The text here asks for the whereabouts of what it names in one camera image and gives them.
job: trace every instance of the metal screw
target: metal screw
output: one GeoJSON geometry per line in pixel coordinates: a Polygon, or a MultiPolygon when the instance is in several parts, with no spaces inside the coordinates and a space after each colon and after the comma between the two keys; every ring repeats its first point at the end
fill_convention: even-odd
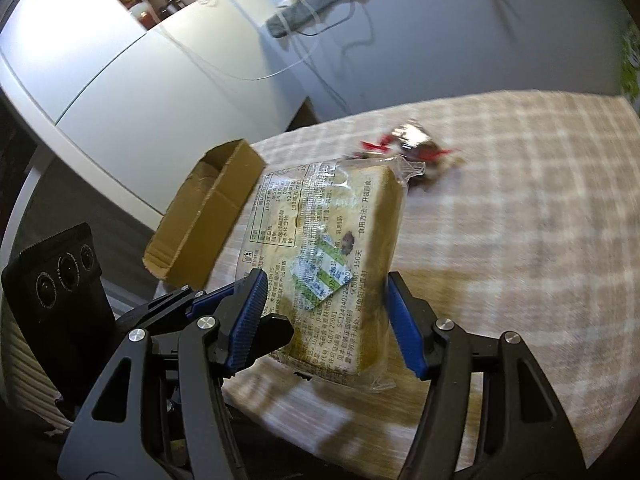
{"type": "Polygon", "coordinates": [[[206,330],[207,328],[211,328],[215,324],[216,324],[216,319],[211,316],[202,316],[198,320],[198,326],[203,330],[206,330]]]}
{"type": "Polygon", "coordinates": [[[522,338],[520,337],[520,334],[509,331],[504,333],[504,340],[509,344],[517,345],[522,341],[522,338]]]}
{"type": "Polygon", "coordinates": [[[455,323],[450,320],[448,317],[439,317],[436,320],[436,326],[440,329],[440,330],[451,330],[453,327],[455,327],[455,323]]]}
{"type": "Polygon", "coordinates": [[[145,331],[141,328],[134,328],[131,332],[129,332],[129,341],[142,341],[145,338],[145,331]]]}

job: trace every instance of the open cardboard box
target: open cardboard box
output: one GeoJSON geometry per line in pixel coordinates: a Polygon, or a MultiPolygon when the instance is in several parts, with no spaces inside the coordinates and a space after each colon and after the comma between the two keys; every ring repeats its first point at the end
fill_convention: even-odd
{"type": "Polygon", "coordinates": [[[173,286],[204,288],[265,163],[245,140],[209,150],[180,186],[143,263],[173,286]]]}

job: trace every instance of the bread loaf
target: bread loaf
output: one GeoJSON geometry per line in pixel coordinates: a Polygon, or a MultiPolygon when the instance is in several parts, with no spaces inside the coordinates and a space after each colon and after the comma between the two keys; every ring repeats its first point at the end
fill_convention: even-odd
{"type": "Polygon", "coordinates": [[[370,161],[315,164],[265,177],[239,270],[263,268],[269,277],[264,313],[284,314],[294,325],[291,343],[276,352],[279,361],[353,386],[370,385],[383,370],[383,293],[402,197],[391,168],[370,161]],[[345,285],[332,283],[337,290],[327,298],[313,296],[295,275],[300,258],[317,254],[351,271],[345,285]]]}

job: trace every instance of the cable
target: cable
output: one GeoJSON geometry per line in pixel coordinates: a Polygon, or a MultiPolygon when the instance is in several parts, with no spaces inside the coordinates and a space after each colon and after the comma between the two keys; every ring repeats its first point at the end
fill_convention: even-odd
{"type": "Polygon", "coordinates": [[[302,32],[301,30],[297,30],[296,32],[298,34],[301,34],[302,36],[308,36],[308,37],[317,36],[318,34],[322,34],[323,32],[326,32],[331,28],[337,27],[338,25],[341,25],[344,22],[348,22],[355,13],[356,13],[356,2],[355,0],[349,0],[349,13],[343,19],[339,20],[338,22],[332,23],[331,25],[327,25],[323,30],[320,30],[319,32],[314,32],[313,34],[307,34],[306,32],[302,32]]]}
{"type": "MultiPolygon", "coordinates": [[[[290,64],[289,66],[284,67],[282,70],[278,70],[277,72],[274,72],[272,74],[269,74],[269,75],[266,75],[266,76],[262,76],[262,77],[256,77],[256,78],[239,77],[239,76],[236,76],[236,75],[233,75],[233,74],[229,74],[228,72],[222,70],[220,67],[217,67],[213,63],[209,62],[207,59],[204,59],[200,54],[198,54],[192,48],[189,48],[188,46],[183,44],[181,41],[179,41],[176,38],[174,38],[174,36],[168,30],[166,30],[166,28],[162,25],[162,22],[158,19],[158,16],[156,15],[155,11],[153,10],[153,6],[151,5],[151,3],[149,3],[148,0],[141,0],[141,1],[145,2],[148,5],[149,13],[153,17],[154,21],[157,23],[156,27],[158,27],[158,29],[161,31],[162,35],[164,35],[168,40],[170,40],[173,44],[175,44],[175,46],[177,46],[192,61],[193,61],[193,56],[195,56],[199,61],[204,62],[206,65],[212,67],[217,72],[220,72],[221,74],[226,75],[226,76],[228,76],[228,77],[230,77],[232,79],[238,79],[240,81],[262,81],[262,80],[268,79],[270,77],[274,77],[276,75],[279,75],[279,74],[281,74],[283,72],[286,72],[287,70],[289,70],[290,68],[293,68],[296,65],[299,65],[301,63],[305,63],[305,65],[308,67],[308,69],[311,70],[314,73],[314,75],[320,80],[322,85],[324,85],[325,88],[330,93],[333,94],[334,98],[336,98],[336,100],[338,101],[338,104],[340,104],[340,107],[342,108],[342,110],[347,114],[351,114],[350,111],[349,111],[350,110],[349,109],[349,105],[347,104],[345,99],[340,94],[338,94],[338,92],[335,91],[335,89],[332,88],[332,86],[329,85],[329,83],[327,83],[319,75],[318,71],[307,62],[307,60],[311,57],[311,54],[316,50],[316,48],[320,44],[320,39],[319,38],[314,43],[314,46],[310,50],[306,51],[306,55],[305,56],[300,57],[299,60],[297,60],[296,62],[290,64]]],[[[315,28],[317,29],[318,26],[320,25],[320,17],[316,13],[316,11],[305,0],[298,0],[298,1],[302,5],[304,5],[309,10],[311,15],[314,17],[314,19],[316,20],[315,28]]],[[[287,20],[284,18],[284,16],[282,15],[282,13],[279,10],[276,10],[276,12],[277,12],[280,20],[282,21],[282,25],[284,26],[285,30],[287,31],[287,35],[291,38],[291,45],[293,46],[293,49],[296,51],[296,54],[298,54],[298,56],[300,56],[300,52],[297,50],[297,48],[295,46],[295,42],[293,41],[293,33],[291,31],[291,28],[289,27],[289,23],[287,22],[287,20]]],[[[194,64],[200,70],[203,70],[203,68],[198,63],[194,62],[194,64]]]]}
{"type": "MultiPolygon", "coordinates": [[[[319,25],[320,23],[320,17],[318,16],[318,14],[315,12],[315,10],[313,10],[313,8],[304,0],[299,0],[305,7],[307,7],[309,9],[309,12],[311,12],[311,14],[313,15],[313,17],[316,20],[316,27],[319,25]]],[[[291,28],[289,27],[289,23],[287,23],[286,20],[284,20],[283,22],[283,26],[285,27],[285,29],[287,30],[288,34],[292,34],[291,28]]],[[[274,77],[276,75],[282,74],[283,72],[286,72],[287,70],[289,70],[290,68],[293,68],[297,65],[299,65],[300,63],[304,63],[307,59],[309,59],[309,57],[311,57],[311,54],[316,50],[316,48],[318,48],[318,45],[320,44],[320,40],[318,39],[315,43],[314,46],[306,53],[305,57],[302,57],[301,59],[297,60],[296,62],[290,64],[289,66],[284,67],[282,70],[278,70],[277,72],[274,72],[272,74],[269,75],[265,75],[265,76],[261,76],[261,77],[240,77],[234,74],[229,74],[228,72],[226,72],[225,70],[222,70],[220,67],[214,65],[213,63],[211,63],[210,61],[208,61],[207,59],[204,59],[200,54],[198,54],[197,52],[194,52],[193,50],[191,50],[189,47],[187,47],[186,45],[182,44],[179,40],[177,40],[176,38],[174,38],[171,33],[166,30],[166,28],[164,28],[162,26],[162,23],[158,24],[158,27],[162,30],[162,33],[171,41],[173,41],[177,46],[179,46],[182,50],[183,49],[188,49],[189,51],[191,51],[192,54],[194,54],[196,57],[198,57],[199,60],[201,60],[202,62],[204,62],[206,65],[212,67],[214,70],[216,70],[217,72],[220,72],[223,75],[226,75],[232,79],[238,79],[240,81],[262,81],[264,79],[268,79],[270,77],[274,77]]]]}

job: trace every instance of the table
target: table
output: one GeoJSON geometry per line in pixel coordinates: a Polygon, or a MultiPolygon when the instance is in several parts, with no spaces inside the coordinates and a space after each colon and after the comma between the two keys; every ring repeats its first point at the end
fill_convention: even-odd
{"type": "MultiPolygon", "coordinates": [[[[409,118],[464,164],[410,190],[392,270],[468,332],[517,330],[553,384],[587,464],[640,395],[640,123],[620,97],[494,92],[368,112],[254,144],[268,170],[349,153],[409,118]]],[[[234,279],[252,198],[207,290],[234,279]]],[[[305,381],[265,357],[226,400],[273,433],[367,476],[395,478],[428,385],[393,336],[379,394],[305,381]]],[[[472,461],[474,375],[458,466],[472,461]]]]}

